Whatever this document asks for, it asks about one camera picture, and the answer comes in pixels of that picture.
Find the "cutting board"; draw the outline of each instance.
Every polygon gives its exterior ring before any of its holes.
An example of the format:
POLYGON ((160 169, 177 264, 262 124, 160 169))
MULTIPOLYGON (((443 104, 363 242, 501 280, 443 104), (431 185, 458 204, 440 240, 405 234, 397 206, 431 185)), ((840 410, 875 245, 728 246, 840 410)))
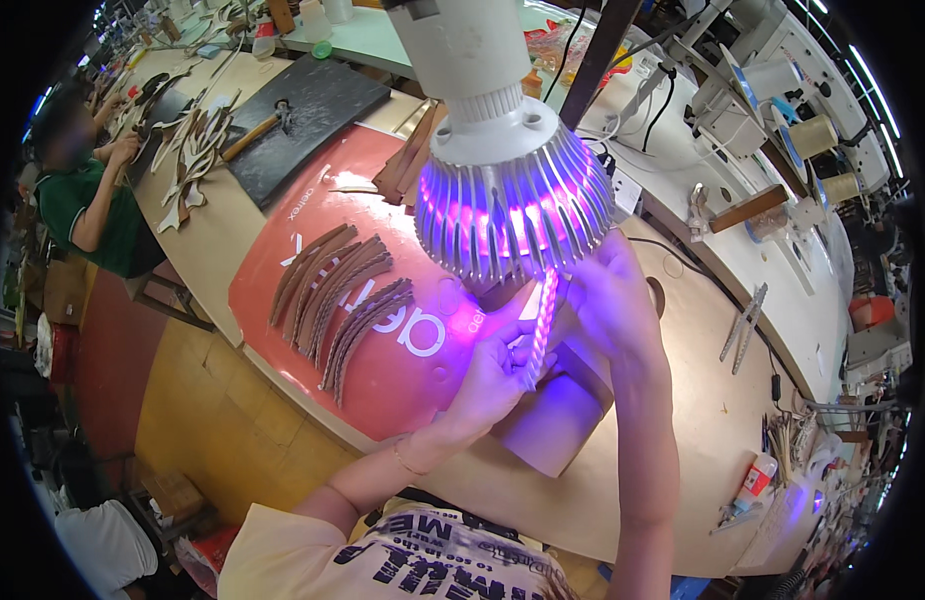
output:
POLYGON ((227 145, 275 112, 288 98, 288 133, 277 125, 229 163, 229 170, 261 210, 340 131, 384 104, 389 88, 330 59, 302 56, 233 113, 227 145))

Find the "hand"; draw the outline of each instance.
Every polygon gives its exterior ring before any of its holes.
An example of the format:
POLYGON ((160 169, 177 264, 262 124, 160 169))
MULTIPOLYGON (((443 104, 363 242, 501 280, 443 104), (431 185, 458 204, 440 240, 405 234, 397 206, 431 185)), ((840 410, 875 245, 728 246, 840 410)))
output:
MULTIPOLYGON (((528 391, 526 363, 531 347, 517 346, 510 354, 508 346, 521 335, 531 336, 534 330, 535 320, 517 320, 476 344, 469 370, 444 416, 460 437, 478 438, 488 433, 528 391)), ((555 354, 546 355, 539 377, 554 363, 555 354)))
POLYGON ((579 323, 610 362, 635 358, 646 365, 661 356, 662 332, 635 249, 613 228, 596 252, 567 269, 566 293, 579 323))
POLYGON ((139 134, 134 131, 112 143, 112 154, 109 164, 120 166, 132 161, 139 151, 139 134))

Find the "cardboard box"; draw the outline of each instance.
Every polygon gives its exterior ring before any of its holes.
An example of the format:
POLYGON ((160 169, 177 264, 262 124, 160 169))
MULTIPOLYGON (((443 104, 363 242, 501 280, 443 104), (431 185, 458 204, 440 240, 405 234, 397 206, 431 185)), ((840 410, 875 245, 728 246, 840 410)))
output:
POLYGON ((77 326, 86 300, 85 265, 52 260, 48 264, 43 312, 53 323, 77 326))
POLYGON ((206 503, 206 499, 185 475, 177 470, 159 475, 143 477, 143 485, 149 495, 159 503, 159 509, 166 517, 173 517, 173 523, 192 517, 206 503))

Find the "green shirt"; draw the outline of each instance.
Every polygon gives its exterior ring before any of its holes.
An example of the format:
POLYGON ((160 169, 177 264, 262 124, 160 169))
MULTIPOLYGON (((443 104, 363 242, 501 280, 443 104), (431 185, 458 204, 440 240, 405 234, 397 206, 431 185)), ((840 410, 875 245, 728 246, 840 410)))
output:
POLYGON ((113 190, 109 216, 96 251, 86 252, 72 243, 75 221, 96 198, 104 171, 105 165, 95 158, 75 169, 47 171, 36 183, 39 211, 49 234, 59 246, 124 278, 132 269, 136 233, 143 220, 131 189, 120 185, 113 190))

